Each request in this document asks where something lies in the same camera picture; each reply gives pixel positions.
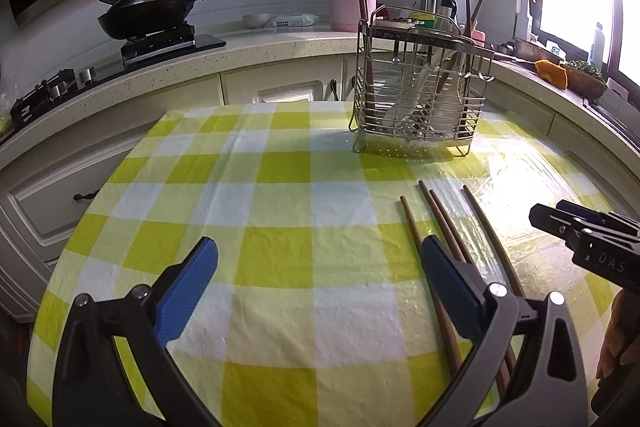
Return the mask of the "person's right hand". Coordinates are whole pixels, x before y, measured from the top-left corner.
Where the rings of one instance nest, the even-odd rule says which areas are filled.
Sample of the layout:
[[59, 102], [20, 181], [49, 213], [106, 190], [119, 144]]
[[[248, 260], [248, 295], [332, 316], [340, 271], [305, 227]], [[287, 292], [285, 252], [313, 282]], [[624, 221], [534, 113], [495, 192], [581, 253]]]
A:
[[628, 289], [614, 298], [596, 377], [591, 410], [598, 420], [634, 425], [639, 414], [639, 297]]

